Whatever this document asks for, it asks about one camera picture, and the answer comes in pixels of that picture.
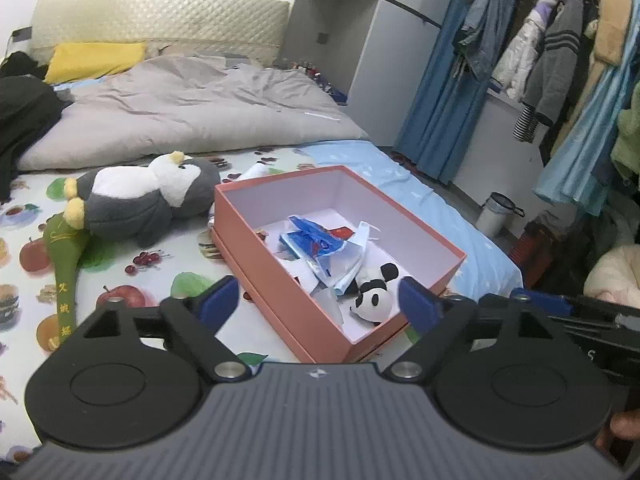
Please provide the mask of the light blue face mask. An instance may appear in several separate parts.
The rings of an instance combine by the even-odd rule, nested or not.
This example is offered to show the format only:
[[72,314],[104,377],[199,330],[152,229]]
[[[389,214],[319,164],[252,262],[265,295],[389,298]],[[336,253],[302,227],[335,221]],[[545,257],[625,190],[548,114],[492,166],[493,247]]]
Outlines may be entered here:
[[378,228],[361,221],[355,234],[339,252],[329,257],[321,257],[320,261],[305,258],[320,282],[332,288],[338,296],[345,295],[345,290],[362,267],[371,230],[377,231]]

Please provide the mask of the grey duvet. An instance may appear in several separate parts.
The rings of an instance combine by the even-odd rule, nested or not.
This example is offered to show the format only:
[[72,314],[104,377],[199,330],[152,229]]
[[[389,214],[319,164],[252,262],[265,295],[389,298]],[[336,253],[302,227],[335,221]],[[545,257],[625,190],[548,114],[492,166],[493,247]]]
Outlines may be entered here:
[[250,64],[221,68],[207,56],[151,58],[80,84],[70,96],[61,119],[18,159],[19,170],[366,137],[304,74]]

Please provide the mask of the denim jacket hanging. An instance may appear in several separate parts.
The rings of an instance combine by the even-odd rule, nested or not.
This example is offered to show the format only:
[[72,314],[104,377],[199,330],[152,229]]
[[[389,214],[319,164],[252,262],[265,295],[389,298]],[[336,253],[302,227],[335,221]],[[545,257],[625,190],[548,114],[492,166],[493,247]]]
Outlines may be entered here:
[[454,36],[454,50],[478,81],[486,79],[495,66],[508,9],[509,0],[474,0]]

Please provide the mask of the beige quilted headboard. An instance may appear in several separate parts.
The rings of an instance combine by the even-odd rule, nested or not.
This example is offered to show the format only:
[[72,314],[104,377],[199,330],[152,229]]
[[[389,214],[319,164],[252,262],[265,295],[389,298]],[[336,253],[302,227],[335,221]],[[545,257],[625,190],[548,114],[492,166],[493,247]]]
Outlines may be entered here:
[[246,55],[264,64],[280,51],[283,0],[38,0],[29,53],[47,63],[58,44],[145,44]]

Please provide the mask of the white lilac jacket hanging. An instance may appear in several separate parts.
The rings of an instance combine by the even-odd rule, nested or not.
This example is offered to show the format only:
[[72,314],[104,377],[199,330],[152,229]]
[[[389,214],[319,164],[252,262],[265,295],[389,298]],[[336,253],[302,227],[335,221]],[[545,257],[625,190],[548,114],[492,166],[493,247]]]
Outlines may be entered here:
[[558,0],[537,0],[491,74],[500,91],[513,101],[520,102],[524,96],[526,81],[538,58],[539,44],[558,3]]

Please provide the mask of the red snack packet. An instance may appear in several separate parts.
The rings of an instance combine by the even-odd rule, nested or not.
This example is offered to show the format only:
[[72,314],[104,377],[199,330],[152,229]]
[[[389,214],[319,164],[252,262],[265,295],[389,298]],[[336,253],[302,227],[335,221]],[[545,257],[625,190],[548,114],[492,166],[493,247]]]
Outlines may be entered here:
[[347,226],[341,226],[340,228],[330,229],[329,233],[332,236],[339,238],[340,240],[348,240],[354,235],[354,231],[351,228],[348,228]]

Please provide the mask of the small panda plush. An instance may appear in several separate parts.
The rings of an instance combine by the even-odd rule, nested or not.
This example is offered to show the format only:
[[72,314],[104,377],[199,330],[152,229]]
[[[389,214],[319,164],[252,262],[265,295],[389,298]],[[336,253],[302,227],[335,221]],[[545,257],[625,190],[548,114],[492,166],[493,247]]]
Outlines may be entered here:
[[355,298],[349,311],[374,325],[385,322],[394,305],[388,283],[398,276],[398,267],[392,262],[382,266],[362,266],[345,290],[346,296]]

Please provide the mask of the yellow pillow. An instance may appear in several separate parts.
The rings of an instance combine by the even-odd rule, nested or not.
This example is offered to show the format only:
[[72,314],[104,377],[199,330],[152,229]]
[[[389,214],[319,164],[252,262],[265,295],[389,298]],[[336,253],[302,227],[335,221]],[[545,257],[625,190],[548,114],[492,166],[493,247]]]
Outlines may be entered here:
[[53,51],[44,77],[48,84],[96,79],[126,72],[145,57],[145,44],[68,42]]

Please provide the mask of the grey wardrobe cabinet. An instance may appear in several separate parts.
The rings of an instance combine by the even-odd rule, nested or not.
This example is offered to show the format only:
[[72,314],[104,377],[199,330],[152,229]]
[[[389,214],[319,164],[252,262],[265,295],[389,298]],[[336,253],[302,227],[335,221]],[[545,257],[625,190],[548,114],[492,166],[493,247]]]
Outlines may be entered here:
[[280,57],[313,67],[346,96],[344,112],[394,145],[450,0],[294,0]]

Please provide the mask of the blue tissue pack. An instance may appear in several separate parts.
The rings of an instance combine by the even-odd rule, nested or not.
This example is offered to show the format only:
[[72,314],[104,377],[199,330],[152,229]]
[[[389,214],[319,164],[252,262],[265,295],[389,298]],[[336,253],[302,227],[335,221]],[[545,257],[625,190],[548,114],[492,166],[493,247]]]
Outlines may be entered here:
[[292,228],[280,235],[280,241],[298,258],[320,261],[342,250],[349,240],[332,236],[330,229],[304,217],[289,216],[288,222]]

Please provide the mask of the fruit print mat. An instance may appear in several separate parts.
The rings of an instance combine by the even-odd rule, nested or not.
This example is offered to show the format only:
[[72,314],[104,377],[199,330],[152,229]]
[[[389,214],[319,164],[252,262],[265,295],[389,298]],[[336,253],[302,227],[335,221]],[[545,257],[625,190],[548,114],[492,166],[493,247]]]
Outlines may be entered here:
[[[253,166],[282,174],[345,166],[407,209],[433,191],[368,141],[336,141],[302,148],[255,148],[213,154],[226,182]],[[32,373],[47,359],[58,334],[56,281],[42,236],[47,221],[65,205],[69,172],[22,174],[1,206],[1,458],[26,460],[40,445],[24,408]],[[168,296],[196,296],[230,270],[216,253],[205,216],[172,222],[171,230],[141,259],[136,243],[98,238],[82,254],[76,282],[76,315],[83,321],[101,296],[112,292],[133,307],[153,307]]]

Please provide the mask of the blue curtain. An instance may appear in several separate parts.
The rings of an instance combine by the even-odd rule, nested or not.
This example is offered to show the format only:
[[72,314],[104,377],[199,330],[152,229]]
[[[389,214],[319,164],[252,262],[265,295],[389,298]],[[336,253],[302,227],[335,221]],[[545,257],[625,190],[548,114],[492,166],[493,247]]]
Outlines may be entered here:
[[[408,158],[422,174],[442,183],[450,182],[460,168],[484,106],[491,75],[476,80],[454,50],[454,36],[473,1],[450,1],[419,89],[394,145],[394,150]],[[506,32],[517,3],[518,0],[509,0]]]

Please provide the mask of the white trash bin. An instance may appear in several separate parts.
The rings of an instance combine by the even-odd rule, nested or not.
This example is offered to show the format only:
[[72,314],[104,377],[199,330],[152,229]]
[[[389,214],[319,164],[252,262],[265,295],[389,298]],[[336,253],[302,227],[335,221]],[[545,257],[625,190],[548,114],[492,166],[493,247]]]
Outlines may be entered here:
[[512,216],[523,218],[525,211],[516,206],[508,196],[492,192],[485,200],[475,227],[485,236],[493,238],[500,233],[506,224],[506,220]]

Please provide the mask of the teal garment hanging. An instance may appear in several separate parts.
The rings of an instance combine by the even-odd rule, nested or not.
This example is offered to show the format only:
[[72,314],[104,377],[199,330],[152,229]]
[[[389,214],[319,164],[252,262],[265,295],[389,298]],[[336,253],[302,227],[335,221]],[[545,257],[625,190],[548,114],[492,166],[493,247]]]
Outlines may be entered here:
[[617,114],[631,83],[631,62],[639,38],[639,0],[632,0],[631,17],[620,66],[606,68],[570,133],[541,171],[535,195],[550,204],[574,204],[597,216],[608,186],[594,175],[605,145],[613,140]]

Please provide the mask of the black clothing pile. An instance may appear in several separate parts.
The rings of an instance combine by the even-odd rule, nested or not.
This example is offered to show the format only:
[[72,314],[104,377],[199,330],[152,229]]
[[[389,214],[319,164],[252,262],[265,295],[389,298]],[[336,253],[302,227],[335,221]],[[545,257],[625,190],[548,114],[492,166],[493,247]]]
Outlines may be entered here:
[[1,203],[11,197],[17,161],[62,117],[72,102],[44,81],[47,65],[13,52],[1,62]]

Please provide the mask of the green embroidered plush stick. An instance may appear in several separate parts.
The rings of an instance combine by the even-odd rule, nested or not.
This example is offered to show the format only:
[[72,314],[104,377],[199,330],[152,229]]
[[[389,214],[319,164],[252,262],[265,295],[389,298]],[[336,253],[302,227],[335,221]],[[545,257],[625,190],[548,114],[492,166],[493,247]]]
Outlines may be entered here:
[[55,276],[58,342],[62,344],[73,333],[76,320],[76,284],[79,261],[90,240],[86,230],[69,226],[63,214],[55,214],[43,231],[44,246]]

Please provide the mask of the grey white penguin plush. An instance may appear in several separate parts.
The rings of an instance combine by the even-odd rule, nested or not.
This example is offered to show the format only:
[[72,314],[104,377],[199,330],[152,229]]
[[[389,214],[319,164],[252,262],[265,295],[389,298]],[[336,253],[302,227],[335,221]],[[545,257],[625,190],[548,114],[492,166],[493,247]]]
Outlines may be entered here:
[[174,151],[145,166],[109,166],[67,179],[63,217],[75,230],[150,247],[174,220],[209,212],[220,182],[213,162]]

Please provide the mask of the salmon pink cardboard box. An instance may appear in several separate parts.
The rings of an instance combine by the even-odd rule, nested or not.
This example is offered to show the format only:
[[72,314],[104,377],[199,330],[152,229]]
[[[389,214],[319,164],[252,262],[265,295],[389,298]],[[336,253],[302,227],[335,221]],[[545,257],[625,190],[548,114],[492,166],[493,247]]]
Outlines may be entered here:
[[465,259],[344,166],[217,185],[212,237],[304,363],[365,359],[406,327],[386,269],[439,294]]

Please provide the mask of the grey striped sweater hanging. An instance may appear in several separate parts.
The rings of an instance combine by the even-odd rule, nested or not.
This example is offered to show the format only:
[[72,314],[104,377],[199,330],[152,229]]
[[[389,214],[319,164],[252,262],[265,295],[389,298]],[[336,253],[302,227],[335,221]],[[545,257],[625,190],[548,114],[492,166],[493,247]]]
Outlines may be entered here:
[[596,0],[565,0],[544,34],[541,55],[529,75],[513,129],[516,140],[532,143],[540,122],[551,127],[561,116],[584,50],[585,29],[596,16]]

